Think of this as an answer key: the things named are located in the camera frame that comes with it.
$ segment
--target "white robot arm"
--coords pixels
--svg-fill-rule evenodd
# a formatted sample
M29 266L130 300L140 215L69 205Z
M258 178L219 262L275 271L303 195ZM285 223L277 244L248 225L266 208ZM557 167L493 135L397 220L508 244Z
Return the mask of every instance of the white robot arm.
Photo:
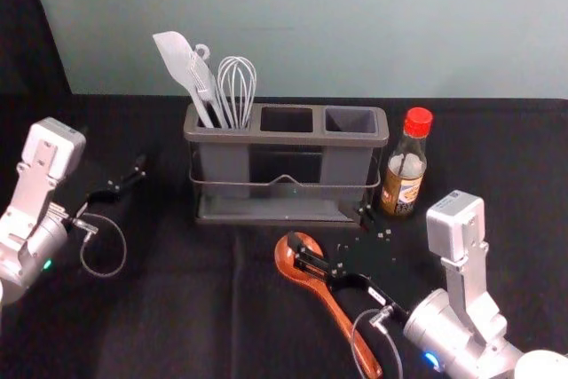
M455 379L568 377L568 359L552 351L523 354L505 340L507 321L487 292L485 211L481 198L453 191L427 214L430 251L441 257L440 288L411 314L405 336Z
M31 126L18 184L0 218L0 307L20 299L67 240L68 215L51 199L77 167L85 143L83 134L52 118Z

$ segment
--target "wooden spoon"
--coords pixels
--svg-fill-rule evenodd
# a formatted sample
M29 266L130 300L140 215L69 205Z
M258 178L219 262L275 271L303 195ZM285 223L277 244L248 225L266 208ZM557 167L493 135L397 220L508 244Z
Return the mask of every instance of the wooden spoon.
M296 233L296 235L302 240L308 249L320 256L323 256L320 246L312 237L304 233ZM280 271L280 273L287 279L292 280L300 286L308 288L319 296L334 316L335 322L339 325L343 335L349 342L351 339L352 327L350 320L339 307L335 299L331 296L331 293L329 293L325 283L294 267L295 254L294 250L288 247L288 237L285 235L278 241L276 249L274 249L274 260L276 261L278 271ZM383 370L381 369L381 366L357 331L355 332L354 346L357 358L359 359L361 367L363 367L363 371L367 377L370 379L379 379L383 377Z

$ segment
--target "whisk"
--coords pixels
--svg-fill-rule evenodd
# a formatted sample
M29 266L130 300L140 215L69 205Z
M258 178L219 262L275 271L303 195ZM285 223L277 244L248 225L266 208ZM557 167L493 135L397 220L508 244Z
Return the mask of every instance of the whisk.
M215 95L231 128L243 129L249 125L255 92L256 69L252 62L243 57L224 58L217 70Z

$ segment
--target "soy sauce bottle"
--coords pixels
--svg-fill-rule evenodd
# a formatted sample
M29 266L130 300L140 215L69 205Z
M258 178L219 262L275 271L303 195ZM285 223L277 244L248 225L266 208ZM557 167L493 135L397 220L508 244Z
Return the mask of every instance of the soy sauce bottle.
M381 207L388 214L404 216L414 209L426 170L426 138L432 120L426 108L415 107L406 113L404 132L389 157L381 194Z

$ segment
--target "bottle label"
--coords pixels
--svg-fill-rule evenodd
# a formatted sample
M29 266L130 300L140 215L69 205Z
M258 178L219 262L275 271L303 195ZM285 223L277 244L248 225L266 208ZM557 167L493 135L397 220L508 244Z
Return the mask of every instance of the bottle label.
M404 179L387 169L381 195L381 206L392 215L405 215L412 212L421 183L422 176Z

